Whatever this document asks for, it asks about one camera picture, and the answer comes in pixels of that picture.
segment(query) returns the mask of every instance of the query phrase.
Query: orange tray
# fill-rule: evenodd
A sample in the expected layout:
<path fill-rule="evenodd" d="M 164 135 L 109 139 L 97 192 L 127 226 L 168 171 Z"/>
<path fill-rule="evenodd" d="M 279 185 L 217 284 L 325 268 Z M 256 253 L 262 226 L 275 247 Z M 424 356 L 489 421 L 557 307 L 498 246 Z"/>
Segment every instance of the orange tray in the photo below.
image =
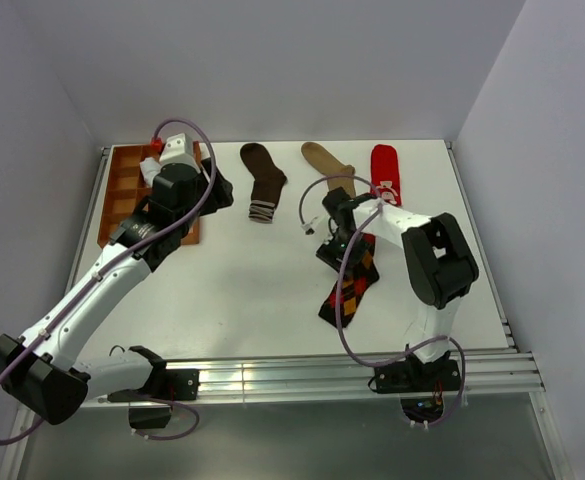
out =
<path fill-rule="evenodd" d="M 132 214 L 134 207 L 144 196 L 152 192 L 152 189 L 145 185 L 141 175 L 140 163 L 147 157 L 159 160 L 159 154 L 150 145 L 114 147 L 97 238 L 101 248 L 107 245 L 110 235 L 117 229 L 119 223 Z M 194 158 L 200 165 L 201 149 L 198 142 L 194 142 Z M 190 233 L 181 240 L 181 245 L 199 243 L 200 221 L 197 219 L 194 222 Z"/>

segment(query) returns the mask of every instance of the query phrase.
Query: white table surface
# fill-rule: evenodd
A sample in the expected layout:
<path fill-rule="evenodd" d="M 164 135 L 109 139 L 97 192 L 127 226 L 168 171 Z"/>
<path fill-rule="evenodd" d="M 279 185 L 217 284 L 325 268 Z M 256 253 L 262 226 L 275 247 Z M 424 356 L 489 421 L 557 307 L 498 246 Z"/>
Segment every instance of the white table surface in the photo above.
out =
<path fill-rule="evenodd" d="M 369 178 L 377 143 L 399 154 L 404 208 L 456 216 L 479 265 L 479 280 L 464 299 L 452 330 L 466 349 L 507 348 L 501 318 L 472 232 L 445 144 L 441 140 L 321 142 L 341 162 Z M 301 155 L 302 142 L 263 142 L 285 172 L 279 208 L 271 225 L 248 220 L 253 178 L 239 157 L 243 143 L 215 144 L 219 168 L 234 185 L 234 205 L 202 219 L 201 243 L 181 247 L 112 311 L 80 358 L 107 354 L 110 347 L 141 344 L 164 358 L 229 358 L 344 353 L 336 329 L 317 315 L 336 273 L 315 257 L 321 241 L 299 226 L 297 204 L 319 178 Z M 101 249 L 97 235 L 109 160 L 100 185 L 78 267 L 83 275 Z M 357 185 L 357 191 L 367 191 Z M 327 185 L 308 196 L 308 218 L 324 213 Z M 403 252 L 377 241 L 381 279 L 365 294 L 346 329 L 360 353 L 404 347 L 403 336 L 418 300 L 407 278 Z"/>

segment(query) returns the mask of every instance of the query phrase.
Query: gray wall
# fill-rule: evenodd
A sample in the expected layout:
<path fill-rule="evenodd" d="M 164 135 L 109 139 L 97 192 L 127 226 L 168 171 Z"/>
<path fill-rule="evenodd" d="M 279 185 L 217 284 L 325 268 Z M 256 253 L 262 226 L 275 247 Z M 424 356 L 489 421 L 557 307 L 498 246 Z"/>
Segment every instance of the gray wall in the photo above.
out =
<path fill-rule="evenodd" d="M 0 0 L 0 334 L 18 335 L 59 300 L 95 173 L 87 131 Z M 0 393 L 0 437 L 13 418 Z"/>
<path fill-rule="evenodd" d="M 584 2 L 526 2 L 457 154 L 515 338 L 585 479 Z"/>
<path fill-rule="evenodd" d="M 101 143 L 455 138 L 524 0 L 19 0 Z"/>

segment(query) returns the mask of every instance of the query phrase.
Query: red sock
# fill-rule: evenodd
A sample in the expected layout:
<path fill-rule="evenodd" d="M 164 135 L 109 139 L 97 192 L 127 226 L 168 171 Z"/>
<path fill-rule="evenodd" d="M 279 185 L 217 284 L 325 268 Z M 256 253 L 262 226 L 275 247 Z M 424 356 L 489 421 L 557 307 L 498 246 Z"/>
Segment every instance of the red sock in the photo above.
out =
<path fill-rule="evenodd" d="M 383 200 L 397 207 L 401 206 L 401 180 L 399 177 L 399 156 L 389 145 L 377 145 L 372 149 L 370 160 L 372 183 L 381 191 Z"/>

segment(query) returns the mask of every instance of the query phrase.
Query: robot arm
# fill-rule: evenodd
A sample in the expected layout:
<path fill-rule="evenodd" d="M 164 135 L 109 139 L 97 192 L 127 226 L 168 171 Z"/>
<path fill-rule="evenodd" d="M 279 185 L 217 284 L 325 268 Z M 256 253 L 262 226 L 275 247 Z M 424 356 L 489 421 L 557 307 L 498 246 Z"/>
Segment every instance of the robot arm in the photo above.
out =
<path fill-rule="evenodd" d="M 328 193 L 323 206 L 337 229 L 319 247 L 317 256 L 338 271 L 345 246 L 356 229 L 377 211 L 378 202 L 371 194 L 350 199 L 342 189 Z M 404 250 L 410 284 L 421 300 L 407 343 L 412 346 L 437 335 L 449 336 L 461 298 L 479 276 L 456 219 L 449 213 L 429 217 L 385 205 L 364 232 Z M 346 272 L 360 261 L 368 247 L 364 240 L 359 240 L 348 259 Z M 444 342 L 432 343 L 415 352 L 423 364 L 447 354 L 448 346 Z"/>
<path fill-rule="evenodd" d="M 160 393 L 166 362 L 143 347 L 131 347 L 123 354 L 88 362 L 77 362 L 77 357 L 114 307 L 156 270 L 189 232 L 194 219 L 124 258 L 107 274 L 99 273 L 129 247 L 183 218 L 202 198 L 208 181 L 187 155 L 185 145 L 184 135 L 168 139 L 151 195 L 141 200 L 134 213 L 120 224 L 98 260 L 63 300 L 18 339 L 0 337 L 1 374 L 42 332 L 47 335 L 2 387 L 52 425 L 67 420 L 89 398 L 128 389 L 149 395 Z M 209 175 L 209 160 L 204 160 L 202 166 Z M 199 214 L 214 213 L 232 202 L 232 185 L 217 171 L 211 195 Z M 97 286 L 47 333 L 57 314 L 94 279 Z"/>

